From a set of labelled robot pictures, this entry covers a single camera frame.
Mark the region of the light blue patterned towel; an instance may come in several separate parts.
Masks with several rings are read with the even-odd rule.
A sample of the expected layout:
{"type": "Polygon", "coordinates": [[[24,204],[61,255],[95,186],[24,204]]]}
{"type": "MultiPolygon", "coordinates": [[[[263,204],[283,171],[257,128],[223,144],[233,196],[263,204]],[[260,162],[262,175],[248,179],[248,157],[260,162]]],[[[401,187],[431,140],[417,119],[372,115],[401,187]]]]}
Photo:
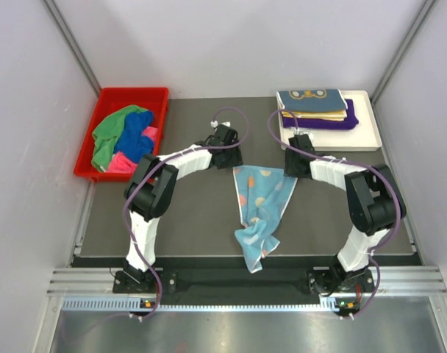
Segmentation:
{"type": "Polygon", "coordinates": [[[274,236],[289,205],[297,179],[280,168],[241,165],[233,168],[241,228],[235,231],[250,274],[262,270],[262,260],[276,250],[274,236]]]}

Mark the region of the yellow and blue cartoon towel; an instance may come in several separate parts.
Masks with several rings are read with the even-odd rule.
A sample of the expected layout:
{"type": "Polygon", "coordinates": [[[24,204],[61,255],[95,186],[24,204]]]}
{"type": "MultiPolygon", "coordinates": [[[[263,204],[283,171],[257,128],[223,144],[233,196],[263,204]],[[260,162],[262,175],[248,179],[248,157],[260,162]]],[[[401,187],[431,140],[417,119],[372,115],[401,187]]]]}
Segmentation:
{"type": "Polygon", "coordinates": [[[283,109],[303,113],[330,113],[347,109],[338,89],[280,90],[276,92],[283,109]]]}

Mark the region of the royal blue towel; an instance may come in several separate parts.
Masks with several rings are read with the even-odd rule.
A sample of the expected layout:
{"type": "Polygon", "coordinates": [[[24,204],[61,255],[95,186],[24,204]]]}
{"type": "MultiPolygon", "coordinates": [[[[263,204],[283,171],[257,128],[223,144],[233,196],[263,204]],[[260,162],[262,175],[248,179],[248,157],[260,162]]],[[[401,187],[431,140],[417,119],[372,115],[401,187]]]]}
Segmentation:
{"type": "Polygon", "coordinates": [[[124,120],[124,130],[115,145],[114,152],[121,152],[135,164],[140,162],[143,155],[151,154],[154,150],[154,141],[143,132],[153,120],[153,112],[149,110],[128,114],[124,120]]]}

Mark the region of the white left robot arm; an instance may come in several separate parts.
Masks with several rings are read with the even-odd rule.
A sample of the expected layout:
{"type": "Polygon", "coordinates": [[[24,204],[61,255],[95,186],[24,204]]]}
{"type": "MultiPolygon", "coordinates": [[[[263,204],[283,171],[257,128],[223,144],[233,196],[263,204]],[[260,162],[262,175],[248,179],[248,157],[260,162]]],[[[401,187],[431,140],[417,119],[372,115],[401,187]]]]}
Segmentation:
{"type": "Polygon", "coordinates": [[[124,191],[130,218],[129,252],[116,272],[114,293],[150,293],[159,290],[155,243],[160,219],[168,210],[176,182],[209,168],[227,169],[243,164],[238,133],[223,123],[206,140],[173,154],[142,157],[124,191]]]}

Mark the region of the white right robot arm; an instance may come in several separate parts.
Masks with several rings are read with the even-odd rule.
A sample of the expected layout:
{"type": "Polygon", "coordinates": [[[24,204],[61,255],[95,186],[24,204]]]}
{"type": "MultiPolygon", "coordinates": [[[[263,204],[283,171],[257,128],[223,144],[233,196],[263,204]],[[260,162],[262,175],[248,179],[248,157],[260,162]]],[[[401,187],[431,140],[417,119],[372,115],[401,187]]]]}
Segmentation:
{"type": "Polygon", "coordinates": [[[325,182],[346,192],[352,228],[326,274],[313,285],[325,296],[347,291],[365,273],[370,256],[406,215],[406,207],[385,164],[361,165],[315,153],[307,134],[294,135],[285,149],[285,176],[325,182]]]}

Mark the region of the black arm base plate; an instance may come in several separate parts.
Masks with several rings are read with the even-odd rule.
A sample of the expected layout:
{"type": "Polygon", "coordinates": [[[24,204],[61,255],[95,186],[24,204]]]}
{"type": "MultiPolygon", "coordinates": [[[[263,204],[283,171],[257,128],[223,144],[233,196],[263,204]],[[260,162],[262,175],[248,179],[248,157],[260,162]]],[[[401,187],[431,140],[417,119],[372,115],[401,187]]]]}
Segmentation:
{"type": "MultiPolygon", "coordinates": [[[[266,268],[250,274],[245,268],[178,267],[161,265],[155,269],[162,285],[150,293],[114,293],[151,295],[160,304],[314,304],[321,290],[313,285],[327,267],[285,266],[266,268]]],[[[358,298],[374,289],[371,271],[352,279],[339,291],[358,298]]]]}

